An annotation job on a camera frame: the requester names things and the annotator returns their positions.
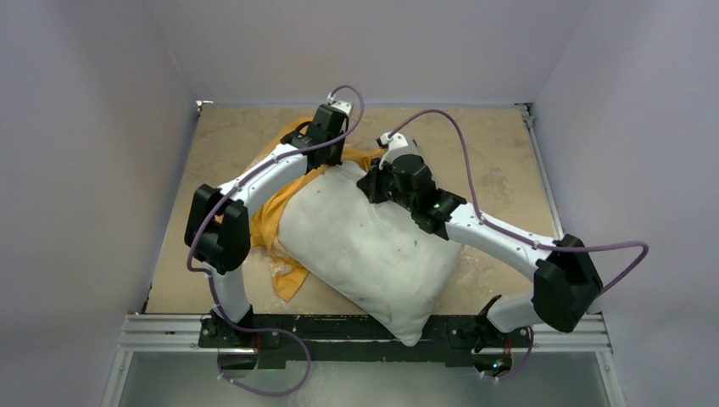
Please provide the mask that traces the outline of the orange Mickey Mouse pillowcase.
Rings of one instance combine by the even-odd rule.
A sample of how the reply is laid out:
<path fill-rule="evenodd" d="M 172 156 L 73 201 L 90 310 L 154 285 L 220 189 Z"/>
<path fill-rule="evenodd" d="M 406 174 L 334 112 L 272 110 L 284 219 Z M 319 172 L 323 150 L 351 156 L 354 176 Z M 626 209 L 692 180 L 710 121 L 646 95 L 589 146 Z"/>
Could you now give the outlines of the orange Mickey Mouse pillowcase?
<path fill-rule="evenodd" d="M 300 116 L 281 127 L 277 135 L 260 150 L 252 165 L 257 164 L 268 155 L 287 133 L 295 130 L 305 121 L 309 121 L 309 116 Z M 342 159 L 343 163 L 354 162 L 362 170 L 367 171 L 370 168 L 371 160 L 380 155 L 379 148 L 355 148 L 350 145 L 350 147 L 343 148 Z M 318 170 L 311 170 L 309 175 L 302 176 L 284 186 L 258 209 L 250 221 L 251 248 L 262 247 L 268 252 L 272 264 L 274 292 L 277 297 L 286 302 L 293 299 L 303 286 L 309 271 L 294 259 L 282 245 L 279 240 L 280 223 L 281 220 L 287 218 L 285 212 L 290 199 L 311 181 L 322 175 L 327 168 L 327 165 L 322 165 Z"/>

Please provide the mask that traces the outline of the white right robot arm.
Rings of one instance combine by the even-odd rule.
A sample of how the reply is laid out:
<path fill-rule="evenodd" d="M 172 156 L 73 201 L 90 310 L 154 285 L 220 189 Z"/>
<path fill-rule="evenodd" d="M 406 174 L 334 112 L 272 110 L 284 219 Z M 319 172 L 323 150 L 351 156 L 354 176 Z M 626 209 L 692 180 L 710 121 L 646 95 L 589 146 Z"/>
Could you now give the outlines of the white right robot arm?
<path fill-rule="evenodd" d="M 397 204 L 424 232 L 476 248 L 532 283 L 530 292 L 496 296 L 480 311 L 476 333 L 485 344 L 495 345 L 515 329 L 541 323 L 572 332 L 604 287 L 579 238 L 537 236 L 478 214 L 471 202 L 438 187 L 418 155 L 403 155 L 391 164 L 373 159 L 357 187 L 370 203 Z"/>

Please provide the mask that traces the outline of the white pillow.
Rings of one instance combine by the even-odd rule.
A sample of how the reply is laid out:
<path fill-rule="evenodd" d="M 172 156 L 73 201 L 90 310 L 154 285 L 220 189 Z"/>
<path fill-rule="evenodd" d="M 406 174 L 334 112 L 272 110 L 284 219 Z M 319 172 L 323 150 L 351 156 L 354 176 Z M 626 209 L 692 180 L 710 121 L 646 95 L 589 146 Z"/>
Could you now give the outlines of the white pillow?
<path fill-rule="evenodd" d="M 346 160 L 288 199 L 278 241 L 314 276 L 414 347 L 451 277 L 462 245 L 422 231 L 392 202 L 370 203 L 365 175 Z"/>

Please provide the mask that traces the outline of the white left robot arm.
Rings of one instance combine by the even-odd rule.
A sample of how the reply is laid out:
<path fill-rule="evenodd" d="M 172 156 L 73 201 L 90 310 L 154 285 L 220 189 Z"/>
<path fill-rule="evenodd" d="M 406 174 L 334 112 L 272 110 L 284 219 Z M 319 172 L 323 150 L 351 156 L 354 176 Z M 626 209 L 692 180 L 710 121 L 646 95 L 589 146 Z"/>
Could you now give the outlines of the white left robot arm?
<path fill-rule="evenodd" d="M 241 175 L 219 187 L 203 184 L 195 190 L 184 232 L 186 267 L 206 277 L 212 311 L 222 320 L 220 336 L 231 346 L 245 345 L 253 334 L 275 333 L 253 325 L 242 279 L 252 217 L 291 182 L 322 165 L 340 164 L 344 140 L 356 127 L 352 109 L 345 101 L 321 104 L 310 120 L 282 135 Z"/>

